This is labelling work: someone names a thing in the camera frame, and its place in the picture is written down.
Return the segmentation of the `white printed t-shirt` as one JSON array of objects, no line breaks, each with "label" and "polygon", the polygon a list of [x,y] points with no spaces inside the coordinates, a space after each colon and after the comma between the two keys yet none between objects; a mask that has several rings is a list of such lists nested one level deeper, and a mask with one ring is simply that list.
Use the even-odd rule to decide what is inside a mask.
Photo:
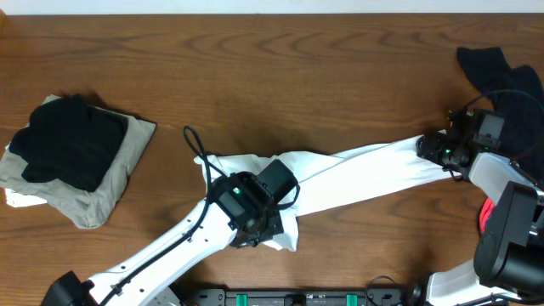
[{"label": "white printed t-shirt", "polygon": [[300,216],[449,179],[451,175],[441,166],[417,156],[417,140],[415,136],[392,143],[370,144],[333,155],[290,151],[271,157],[210,155],[208,160],[213,165],[213,179],[220,173],[257,174],[274,160],[283,162],[292,171],[301,190],[291,191],[282,200],[294,202],[280,212],[284,232],[274,235],[264,245],[295,252]]}]

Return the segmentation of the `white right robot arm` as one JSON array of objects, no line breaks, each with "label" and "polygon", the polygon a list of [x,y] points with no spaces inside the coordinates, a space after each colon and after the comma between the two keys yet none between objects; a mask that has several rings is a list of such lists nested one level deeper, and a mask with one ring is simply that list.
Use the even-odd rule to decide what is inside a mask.
[{"label": "white right robot arm", "polygon": [[543,203],[541,189],[499,151],[502,114],[476,109],[449,115],[445,132],[416,142],[419,157],[440,165],[456,182],[479,187],[494,206],[479,223],[473,259],[416,285],[409,305],[541,305]]}]

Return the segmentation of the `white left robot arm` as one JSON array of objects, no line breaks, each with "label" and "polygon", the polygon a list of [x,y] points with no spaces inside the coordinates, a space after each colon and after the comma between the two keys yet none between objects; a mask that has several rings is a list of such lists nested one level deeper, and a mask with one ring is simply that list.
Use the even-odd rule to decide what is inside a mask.
[{"label": "white left robot arm", "polygon": [[282,233],[280,202],[298,188],[269,169],[215,179],[184,220],[143,250],[85,281],[72,271],[47,290],[42,306],[146,305],[204,258],[227,246],[255,247]]}]

